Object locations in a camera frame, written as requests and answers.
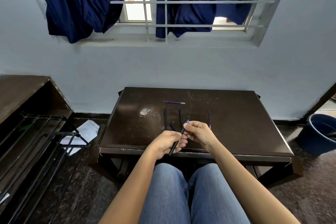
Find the wooden table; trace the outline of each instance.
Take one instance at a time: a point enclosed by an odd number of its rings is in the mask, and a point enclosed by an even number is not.
[[[185,102],[170,104],[165,101]],[[219,141],[270,187],[302,176],[302,167],[273,123],[254,91],[195,90],[125,87],[110,115],[97,148],[92,149],[90,166],[109,179],[120,170],[111,158],[141,155],[150,142],[164,131],[164,109],[169,123],[180,131],[179,108],[187,119],[209,123]],[[212,156],[193,141],[170,158],[214,162]],[[253,166],[271,166],[263,175]]]

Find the person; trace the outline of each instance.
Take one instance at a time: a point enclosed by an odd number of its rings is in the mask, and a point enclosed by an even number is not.
[[[183,135],[164,131],[149,144],[99,224],[299,224],[207,124],[183,126]],[[169,164],[155,166],[175,141],[178,152],[187,139],[200,143],[216,161],[197,169],[188,182]]]

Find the black metal rack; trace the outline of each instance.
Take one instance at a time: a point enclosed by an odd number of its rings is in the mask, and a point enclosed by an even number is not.
[[[20,114],[22,119],[0,142],[0,173],[2,190],[0,199],[7,193],[9,198],[0,204],[2,223],[28,223],[49,185],[73,148],[88,148],[90,144],[65,116]],[[67,122],[74,132],[60,132],[61,123]],[[65,136],[71,136],[68,145],[61,145]],[[74,137],[80,137],[86,145],[72,145]],[[84,153],[76,162],[72,174],[62,185],[61,197],[49,223],[53,223],[57,209]]]

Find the window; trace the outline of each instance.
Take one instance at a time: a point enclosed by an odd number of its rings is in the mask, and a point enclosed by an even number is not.
[[[36,0],[45,15],[46,3]],[[202,4],[251,4],[248,16],[242,25],[237,25],[228,18],[216,16],[212,24],[189,25],[189,27],[212,27],[211,32],[186,32],[179,38],[169,33],[166,38],[155,36],[156,27],[170,27],[170,24],[156,24],[158,4],[181,4],[184,1],[125,0],[123,10],[113,27],[105,34],[93,32],[90,37],[78,44],[103,44],[113,46],[191,46],[191,47],[225,47],[225,46],[259,46],[275,13],[280,0],[246,0],[246,1],[191,1]]]

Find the bucket rim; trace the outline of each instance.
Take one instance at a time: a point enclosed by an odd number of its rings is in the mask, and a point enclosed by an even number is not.
[[[317,115],[317,114],[318,114],[318,115],[323,115],[323,116],[329,116],[329,117],[331,117],[331,118],[333,118],[333,119],[335,119],[335,120],[336,120],[336,118],[333,117],[333,116],[324,114],[324,113],[313,113],[313,114],[309,115],[309,117],[308,117],[308,123],[309,123],[309,125],[310,125],[311,128],[313,128],[318,134],[320,134],[320,135],[321,135],[324,139],[326,139],[327,141],[329,141],[329,142],[331,142],[331,143],[333,143],[333,144],[336,144],[336,141],[330,139],[329,137],[326,137],[324,134],[322,134],[320,131],[318,131],[318,130],[315,128],[315,126],[312,124],[312,120],[311,120],[311,118],[312,118],[314,115]]]

